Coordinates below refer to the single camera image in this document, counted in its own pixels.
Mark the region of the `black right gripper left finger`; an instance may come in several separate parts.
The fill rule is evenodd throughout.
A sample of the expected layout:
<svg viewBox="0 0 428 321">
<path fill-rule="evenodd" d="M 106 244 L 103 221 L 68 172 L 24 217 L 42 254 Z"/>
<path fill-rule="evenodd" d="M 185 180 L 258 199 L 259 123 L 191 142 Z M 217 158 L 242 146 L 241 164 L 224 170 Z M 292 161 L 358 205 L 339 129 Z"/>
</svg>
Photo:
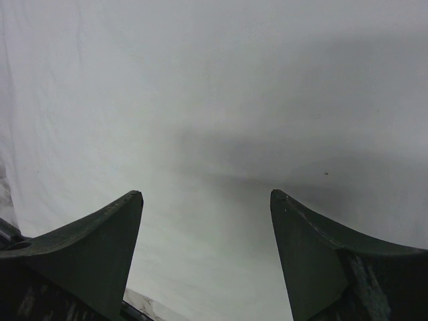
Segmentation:
<svg viewBox="0 0 428 321">
<path fill-rule="evenodd" d="M 130 191 L 1 251 L 1 319 L 120 320 L 142 208 Z"/>
</svg>

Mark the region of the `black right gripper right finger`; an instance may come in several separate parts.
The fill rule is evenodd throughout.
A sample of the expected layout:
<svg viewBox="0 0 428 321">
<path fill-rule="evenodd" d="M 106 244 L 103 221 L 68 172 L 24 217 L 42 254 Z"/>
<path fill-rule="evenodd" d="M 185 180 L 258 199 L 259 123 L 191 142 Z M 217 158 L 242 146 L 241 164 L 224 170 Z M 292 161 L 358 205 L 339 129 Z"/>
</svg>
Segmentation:
<svg viewBox="0 0 428 321">
<path fill-rule="evenodd" d="M 427 319 L 426 250 L 357 232 L 278 189 L 270 211 L 293 319 Z"/>
</svg>

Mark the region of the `white t-shirt with flower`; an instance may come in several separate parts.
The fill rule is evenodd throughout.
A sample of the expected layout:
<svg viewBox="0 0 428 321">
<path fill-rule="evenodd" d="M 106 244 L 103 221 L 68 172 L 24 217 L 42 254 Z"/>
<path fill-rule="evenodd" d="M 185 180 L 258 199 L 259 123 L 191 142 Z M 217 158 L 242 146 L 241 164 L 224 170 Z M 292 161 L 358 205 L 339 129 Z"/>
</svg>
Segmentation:
<svg viewBox="0 0 428 321">
<path fill-rule="evenodd" d="M 131 290 L 289 320 L 272 190 L 427 247 L 427 2 L 2 1 L 1 174 L 30 237 L 141 191 Z"/>
</svg>

